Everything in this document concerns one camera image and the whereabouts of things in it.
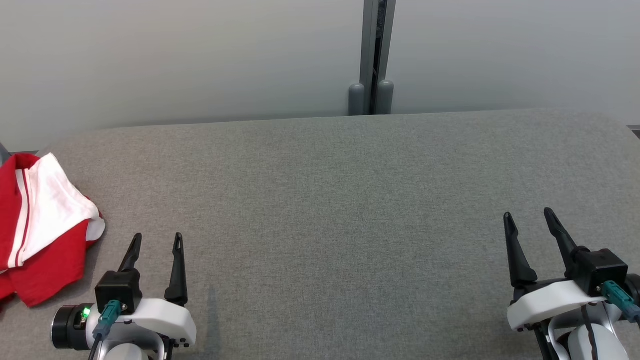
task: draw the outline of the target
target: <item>white partition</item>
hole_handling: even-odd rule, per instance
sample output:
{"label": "white partition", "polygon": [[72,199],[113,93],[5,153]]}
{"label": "white partition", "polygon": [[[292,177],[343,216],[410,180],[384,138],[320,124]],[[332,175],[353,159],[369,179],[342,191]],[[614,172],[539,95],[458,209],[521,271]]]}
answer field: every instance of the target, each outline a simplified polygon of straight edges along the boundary
{"label": "white partition", "polygon": [[347,115],[362,0],[3,0],[0,142]]}
{"label": "white partition", "polygon": [[392,113],[569,106],[640,124],[640,2],[397,0]]}

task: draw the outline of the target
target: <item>teal connector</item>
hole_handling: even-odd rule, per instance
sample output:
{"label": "teal connector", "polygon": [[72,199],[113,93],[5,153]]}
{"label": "teal connector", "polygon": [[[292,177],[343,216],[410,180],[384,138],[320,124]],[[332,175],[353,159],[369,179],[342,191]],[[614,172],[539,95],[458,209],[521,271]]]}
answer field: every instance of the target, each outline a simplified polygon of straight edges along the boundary
{"label": "teal connector", "polygon": [[97,336],[100,335],[102,340],[106,339],[111,332],[111,326],[120,317],[120,314],[122,314],[122,304],[117,300],[109,301],[100,315],[98,325],[93,330],[93,338],[97,339]]}
{"label": "teal connector", "polygon": [[602,296],[611,304],[618,306],[629,322],[640,323],[640,307],[618,284],[614,281],[606,281],[600,285],[600,289]]}

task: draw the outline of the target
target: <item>garment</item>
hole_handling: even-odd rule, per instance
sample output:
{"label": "garment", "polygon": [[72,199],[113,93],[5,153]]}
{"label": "garment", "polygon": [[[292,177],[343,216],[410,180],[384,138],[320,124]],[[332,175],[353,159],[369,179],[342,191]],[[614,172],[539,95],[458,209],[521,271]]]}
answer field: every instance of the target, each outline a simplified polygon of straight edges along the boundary
{"label": "garment", "polygon": [[16,293],[35,306],[82,278],[104,228],[53,154],[12,156],[0,168],[0,299]]}

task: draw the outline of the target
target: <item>black cable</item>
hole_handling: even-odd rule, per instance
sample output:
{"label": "black cable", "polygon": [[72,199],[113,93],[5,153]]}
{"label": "black cable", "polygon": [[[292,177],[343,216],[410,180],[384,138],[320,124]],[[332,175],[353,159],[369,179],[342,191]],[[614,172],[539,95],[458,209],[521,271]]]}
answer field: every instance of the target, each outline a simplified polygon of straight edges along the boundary
{"label": "black cable", "polygon": [[102,339],[102,334],[98,334],[93,341],[93,346],[91,347],[91,352],[89,353],[89,360],[93,360],[95,356],[95,351],[98,350],[98,344],[100,344],[100,339]]}
{"label": "black cable", "polygon": [[593,360],[598,360],[598,347],[596,346],[596,336],[593,333],[593,326],[591,326],[591,320],[589,319],[589,314],[587,313],[587,305],[582,306],[582,318],[584,319],[584,325],[587,327],[587,331],[589,332],[589,342],[591,343],[591,358]]}

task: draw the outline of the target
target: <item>gray fabric tabletop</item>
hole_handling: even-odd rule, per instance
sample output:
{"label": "gray fabric tabletop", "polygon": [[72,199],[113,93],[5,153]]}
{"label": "gray fabric tabletop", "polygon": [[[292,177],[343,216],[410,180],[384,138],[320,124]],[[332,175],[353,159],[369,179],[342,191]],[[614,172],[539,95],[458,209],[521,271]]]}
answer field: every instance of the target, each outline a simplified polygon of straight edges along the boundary
{"label": "gray fabric tabletop", "polygon": [[[563,263],[551,207],[581,245],[640,273],[640,140],[556,110],[134,127],[48,148],[107,232],[86,276],[0,315],[4,359],[55,350],[51,319],[94,299],[137,232],[146,297],[162,298],[184,236],[194,347],[176,359],[540,359],[511,331],[502,215],[540,279]],[[631,359],[637,327],[619,323]]]}

